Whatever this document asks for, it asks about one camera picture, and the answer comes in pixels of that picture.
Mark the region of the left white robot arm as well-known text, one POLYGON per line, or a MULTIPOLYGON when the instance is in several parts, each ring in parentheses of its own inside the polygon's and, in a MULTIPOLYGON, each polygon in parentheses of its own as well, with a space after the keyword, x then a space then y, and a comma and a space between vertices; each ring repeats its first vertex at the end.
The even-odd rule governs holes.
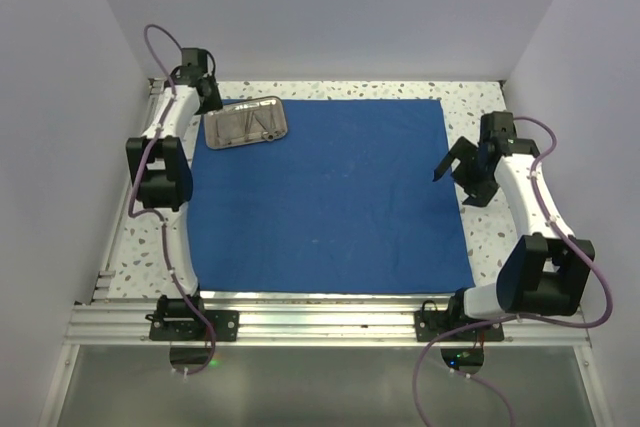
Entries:
POLYGON ((186 240, 194 183, 182 139, 194 117, 222 105, 214 73, 210 52, 183 48, 181 64, 169 74, 151 124, 125 144, 132 184, 128 216, 157 219, 165 281, 161 299, 180 306, 172 326, 189 340, 205 333, 208 316, 195 299, 198 280, 186 240))

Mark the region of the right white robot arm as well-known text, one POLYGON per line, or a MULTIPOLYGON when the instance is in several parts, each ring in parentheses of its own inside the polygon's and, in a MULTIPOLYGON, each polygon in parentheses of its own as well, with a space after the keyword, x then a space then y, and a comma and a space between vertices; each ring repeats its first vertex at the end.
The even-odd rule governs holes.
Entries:
POLYGON ((505 314, 569 317, 578 310, 595 250, 578 239, 559 215, 544 182, 541 153, 532 139, 518 136, 509 112, 480 120, 479 140, 459 138, 434 170, 451 175, 467 206, 486 207, 503 192, 518 236, 496 280, 460 289, 449 302, 445 326, 468 339, 481 320, 505 314))

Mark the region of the blue surgical cloth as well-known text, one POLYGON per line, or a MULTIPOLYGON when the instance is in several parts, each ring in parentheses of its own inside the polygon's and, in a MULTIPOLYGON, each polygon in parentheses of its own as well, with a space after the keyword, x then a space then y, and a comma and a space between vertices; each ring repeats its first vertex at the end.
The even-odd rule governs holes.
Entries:
POLYGON ((294 101, 288 133, 198 138, 187 230, 202 289, 430 294, 473 285, 433 100, 294 101))

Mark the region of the steel instrument tray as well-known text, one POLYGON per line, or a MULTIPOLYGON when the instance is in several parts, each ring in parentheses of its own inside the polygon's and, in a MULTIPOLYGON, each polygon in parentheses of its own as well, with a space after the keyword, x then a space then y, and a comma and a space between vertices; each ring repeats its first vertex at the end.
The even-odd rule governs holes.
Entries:
POLYGON ((203 122, 206 145, 210 149, 221 150, 267 142, 262 139, 262 129, 255 120, 252 136, 249 138, 244 136, 246 113, 248 111, 256 112, 257 110, 272 110, 279 117, 281 126, 286 129, 286 134, 288 133, 288 124, 282 100, 275 96, 268 96, 234 102, 224 105, 219 111, 205 114, 203 122))

